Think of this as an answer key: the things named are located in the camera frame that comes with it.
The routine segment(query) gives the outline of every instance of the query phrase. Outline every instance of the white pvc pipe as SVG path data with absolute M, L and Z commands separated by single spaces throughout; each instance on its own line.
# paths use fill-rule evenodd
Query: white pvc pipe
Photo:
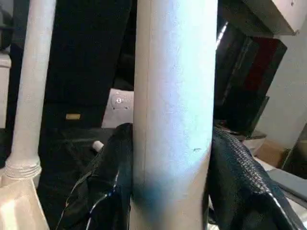
M 33 178 L 41 173 L 38 144 L 56 0 L 31 0 L 24 46 L 12 152 L 5 179 Z
M 201 230 L 217 0 L 139 0 L 131 230 Z

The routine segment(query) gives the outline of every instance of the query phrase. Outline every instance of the red object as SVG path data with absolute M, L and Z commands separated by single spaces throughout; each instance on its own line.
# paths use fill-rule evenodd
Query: red object
M 257 91 L 261 86 L 264 74 L 269 68 L 278 45 L 281 42 L 278 39 L 272 38 L 254 37 L 253 40 L 258 43 L 259 51 L 244 81 L 244 88 L 249 91 Z

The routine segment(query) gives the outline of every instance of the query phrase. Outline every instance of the white plastic container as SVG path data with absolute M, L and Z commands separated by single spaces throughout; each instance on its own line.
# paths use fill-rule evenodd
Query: white plastic container
M 49 229 L 32 180 L 0 184 L 0 229 Z
M 5 128 L 11 59 L 0 53 L 0 128 Z

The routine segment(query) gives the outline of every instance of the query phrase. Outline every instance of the shiny black plastic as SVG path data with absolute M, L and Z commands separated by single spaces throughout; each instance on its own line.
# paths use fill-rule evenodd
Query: shiny black plastic
M 249 150 L 219 129 L 213 130 L 207 183 L 220 230 L 305 230 Z
M 120 125 L 73 188 L 58 230 L 128 229 L 132 153 L 132 125 Z

